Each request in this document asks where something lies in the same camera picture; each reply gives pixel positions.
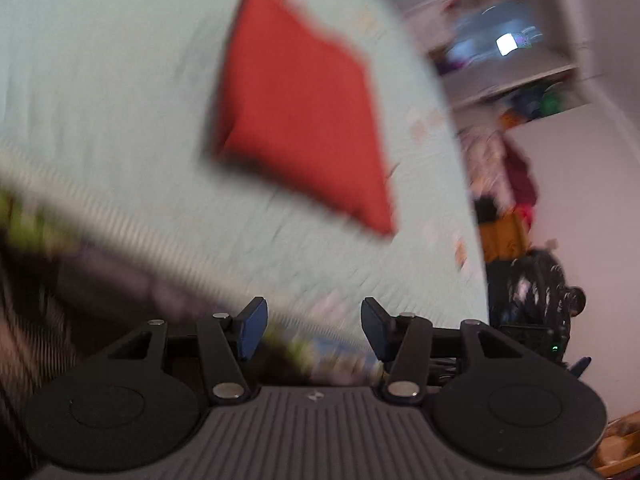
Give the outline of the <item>red t-shirt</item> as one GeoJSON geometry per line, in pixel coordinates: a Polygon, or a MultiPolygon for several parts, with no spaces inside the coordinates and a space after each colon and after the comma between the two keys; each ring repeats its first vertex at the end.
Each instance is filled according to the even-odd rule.
{"type": "Polygon", "coordinates": [[[292,0],[241,0],[224,52],[212,151],[396,233],[367,65],[292,0]]]}

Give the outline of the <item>pile of clothes on chair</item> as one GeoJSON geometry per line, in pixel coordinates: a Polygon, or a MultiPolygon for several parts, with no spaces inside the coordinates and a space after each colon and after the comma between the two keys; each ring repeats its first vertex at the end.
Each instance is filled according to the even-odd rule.
{"type": "Polygon", "coordinates": [[[520,148],[505,132],[488,126],[463,128],[458,140],[474,200],[491,198],[499,214],[516,212],[530,230],[538,188],[520,148]]]}

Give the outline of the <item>black equipment on floor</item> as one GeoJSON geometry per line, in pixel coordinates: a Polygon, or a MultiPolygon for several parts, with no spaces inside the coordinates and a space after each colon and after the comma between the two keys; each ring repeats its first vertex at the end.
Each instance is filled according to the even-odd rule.
{"type": "Polygon", "coordinates": [[[584,290],[567,284],[559,260],[531,249],[486,266],[489,325],[529,350],[562,365],[572,319],[587,305],[584,290]]]}

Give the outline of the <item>yellow wooden cabinet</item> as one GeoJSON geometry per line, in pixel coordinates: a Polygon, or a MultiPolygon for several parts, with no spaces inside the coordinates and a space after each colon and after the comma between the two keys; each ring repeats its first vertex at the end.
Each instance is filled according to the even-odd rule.
{"type": "Polygon", "coordinates": [[[516,211],[510,211],[493,222],[483,222],[478,228],[486,263],[512,261],[529,251],[526,224],[516,211]]]}

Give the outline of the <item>mint quilted floral bedspread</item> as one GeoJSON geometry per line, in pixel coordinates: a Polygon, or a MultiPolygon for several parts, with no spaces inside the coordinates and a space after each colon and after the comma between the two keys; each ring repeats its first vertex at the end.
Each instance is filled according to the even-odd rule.
{"type": "Polygon", "coordinates": [[[480,242],[434,70],[388,0],[293,0],[372,77],[397,233],[210,162],[206,129],[241,0],[1,0],[1,183],[49,222],[233,309],[363,347],[374,297],[486,321],[480,242]]]}

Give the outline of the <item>white bookshelf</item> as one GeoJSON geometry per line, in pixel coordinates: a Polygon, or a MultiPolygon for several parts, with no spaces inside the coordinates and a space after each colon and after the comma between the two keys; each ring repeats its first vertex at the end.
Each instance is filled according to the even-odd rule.
{"type": "Polygon", "coordinates": [[[455,110],[543,80],[581,81],[590,44],[580,0],[392,0],[455,110]]]}

